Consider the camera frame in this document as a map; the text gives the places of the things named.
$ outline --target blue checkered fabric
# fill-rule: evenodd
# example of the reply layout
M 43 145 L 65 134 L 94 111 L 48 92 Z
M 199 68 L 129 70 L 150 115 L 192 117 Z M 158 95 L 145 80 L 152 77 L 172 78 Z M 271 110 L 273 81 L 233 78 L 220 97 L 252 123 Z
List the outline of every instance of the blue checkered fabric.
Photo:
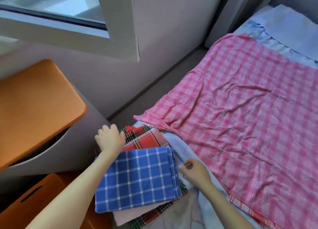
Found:
M 181 188 L 173 148 L 124 151 L 97 188 L 95 211 L 118 211 L 179 197 Z

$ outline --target white wall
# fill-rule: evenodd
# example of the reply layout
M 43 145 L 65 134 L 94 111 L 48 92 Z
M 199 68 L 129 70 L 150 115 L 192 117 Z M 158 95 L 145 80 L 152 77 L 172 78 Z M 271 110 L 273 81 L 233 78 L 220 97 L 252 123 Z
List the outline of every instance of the white wall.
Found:
M 0 57 L 0 77 L 53 60 L 105 116 L 201 44 L 219 0 L 135 0 L 140 62 L 126 62 L 43 44 Z

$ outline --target drawer handle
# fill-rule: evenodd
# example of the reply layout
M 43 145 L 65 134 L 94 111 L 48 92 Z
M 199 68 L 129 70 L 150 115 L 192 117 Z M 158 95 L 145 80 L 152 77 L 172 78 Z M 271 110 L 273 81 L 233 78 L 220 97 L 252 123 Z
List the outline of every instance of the drawer handle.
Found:
M 37 192 L 41 187 L 42 187 L 42 186 L 39 186 L 39 187 L 35 188 L 29 195 L 27 195 L 26 197 L 24 197 L 24 198 L 20 201 L 20 203 L 22 203 L 22 202 L 26 201 L 27 199 L 29 199 L 29 198 L 30 198 L 35 192 Z

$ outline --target pink checkered fabric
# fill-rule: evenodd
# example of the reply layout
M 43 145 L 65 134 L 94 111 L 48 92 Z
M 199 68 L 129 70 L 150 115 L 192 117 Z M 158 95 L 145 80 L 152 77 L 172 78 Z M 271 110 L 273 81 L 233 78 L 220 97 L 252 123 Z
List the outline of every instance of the pink checkered fabric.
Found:
M 249 214 L 318 227 L 318 70 L 229 34 L 134 118 L 183 139 Z

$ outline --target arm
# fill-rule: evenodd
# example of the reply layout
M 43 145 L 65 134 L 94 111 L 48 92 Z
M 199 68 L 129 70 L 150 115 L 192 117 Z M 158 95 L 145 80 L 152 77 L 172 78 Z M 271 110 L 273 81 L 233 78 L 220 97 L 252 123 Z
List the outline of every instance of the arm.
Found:
M 36 218 L 27 229 L 79 229 L 93 195 L 125 145 L 125 135 L 119 134 L 116 125 L 104 125 L 95 139 L 101 148 L 98 158 L 68 187 L 65 188 Z
M 184 162 L 180 170 L 208 199 L 224 229 L 255 229 L 213 185 L 209 171 L 196 159 Z

